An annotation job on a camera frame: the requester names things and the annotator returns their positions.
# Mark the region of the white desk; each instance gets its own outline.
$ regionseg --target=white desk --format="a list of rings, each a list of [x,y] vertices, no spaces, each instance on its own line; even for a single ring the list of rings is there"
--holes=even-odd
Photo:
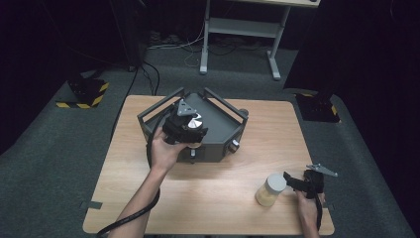
[[[274,80],[280,80],[280,72],[275,62],[275,54],[277,53],[278,44],[280,43],[283,30],[286,25],[287,17],[291,7],[312,7],[316,8],[319,1],[311,2],[310,0],[243,0],[243,2],[253,2],[262,4],[278,4],[284,5],[283,16],[280,23],[264,23],[233,19],[211,18],[210,17],[210,0],[207,0],[206,12],[204,17],[204,43],[201,52],[200,73],[207,73],[208,61],[208,37],[209,33],[232,34],[252,37],[274,38],[271,51],[267,52],[269,65],[271,67]]]

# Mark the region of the metal stand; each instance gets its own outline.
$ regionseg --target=metal stand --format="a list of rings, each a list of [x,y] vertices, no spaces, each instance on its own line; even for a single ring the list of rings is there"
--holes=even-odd
[[[275,54],[278,44],[287,21],[290,6],[285,6],[284,13],[279,24],[263,23],[253,21],[242,21],[233,19],[210,18],[210,0],[207,0],[206,12],[204,17],[204,43],[201,53],[200,73],[207,73],[208,61],[208,36],[209,33],[221,33],[231,35],[242,35],[252,37],[274,38],[272,50],[267,52],[269,65],[271,66],[274,80],[280,80],[280,73],[275,62]]]

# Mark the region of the dark curtain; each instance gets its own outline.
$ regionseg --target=dark curtain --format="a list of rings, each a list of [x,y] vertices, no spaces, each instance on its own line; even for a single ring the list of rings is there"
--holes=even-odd
[[[419,1],[323,0],[284,85],[333,86],[417,235],[419,80]]]
[[[67,80],[127,56],[108,1],[0,1],[0,11],[2,154]]]

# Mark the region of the glass jar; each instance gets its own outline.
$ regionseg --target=glass jar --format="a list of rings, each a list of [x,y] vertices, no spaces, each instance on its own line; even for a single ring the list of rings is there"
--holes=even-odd
[[[257,190],[256,199],[262,206],[272,206],[278,195],[286,188],[286,180],[279,174],[271,174]]]

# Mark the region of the wooden table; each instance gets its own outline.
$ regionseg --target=wooden table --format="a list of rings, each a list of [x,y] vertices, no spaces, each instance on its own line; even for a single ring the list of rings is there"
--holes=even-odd
[[[83,229],[96,233],[114,222],[146,177],[146,140],[137,115],[162,97],[129,96],[124,104]],[[177,163],[161,185],[148,234],[301,234],[296,196],[284,190],[272,207],[262,207],[255,193],[271,173],[302,178],[312,164],[293,106],[284,101],[227,100],[249,110],[241,148],[220,163]],[[320,234],[334,225],[327,208]]]
[[[275,61],[278,44],[280,43],[286,26],[287,17],[291,7],[317,8],[320,0],[311,2],[310,0],[238,0],[239,2],[250,2],[258,4],[283,5],[284,11],[278,23],[265,23],[255,21],[244,21],[236,19],[214,18],[210,16],[210,0],[207,0],[206,11],[204,14],[204,42],[201,51],[200,73],[207,73],[208,61],[208,38],[209,33],[231,34],[252,37],[274,38],[271,51],[268,51],[267,57],[271,67],[274,80],[280,80],[280,71]]]

